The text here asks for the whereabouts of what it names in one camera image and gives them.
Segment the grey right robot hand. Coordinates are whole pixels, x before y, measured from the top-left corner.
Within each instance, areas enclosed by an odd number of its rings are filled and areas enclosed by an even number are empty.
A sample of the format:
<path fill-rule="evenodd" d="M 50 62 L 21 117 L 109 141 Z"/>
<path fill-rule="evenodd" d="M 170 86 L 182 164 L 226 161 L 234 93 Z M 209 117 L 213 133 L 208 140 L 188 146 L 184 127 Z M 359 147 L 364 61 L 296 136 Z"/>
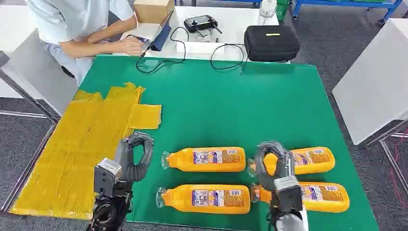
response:
<path fill-rule="evenodd" d="M 276 169 L 272 175 L 267 172 L 264 163 L 264 157 L 268 153 L 274 154 L 278 158 Z M 255 166 L 258 182 L 268 191 L 284 191 L 298 185 L 294 175 L 293 154 L 277 141 L 265 141 L 257 146 Z"/>

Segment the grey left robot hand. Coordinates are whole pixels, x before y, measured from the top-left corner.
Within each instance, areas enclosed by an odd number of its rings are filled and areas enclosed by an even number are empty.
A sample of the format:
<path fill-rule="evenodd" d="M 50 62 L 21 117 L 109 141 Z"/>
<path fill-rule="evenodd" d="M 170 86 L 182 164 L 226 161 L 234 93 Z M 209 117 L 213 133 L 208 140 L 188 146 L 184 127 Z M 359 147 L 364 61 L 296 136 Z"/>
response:
<path fill-rule="evenodd" d="M 143 146 L 143 154 L 140 161 L 135 164 L 133 148 L 139 145 Z M 133 132 L 118 143 L 114 161 L 122 168 L 120 181 L 133 183 L 144 179 L 151 163 L 153 146 L 154 139 L 147 133 L 139 131 Z"/>

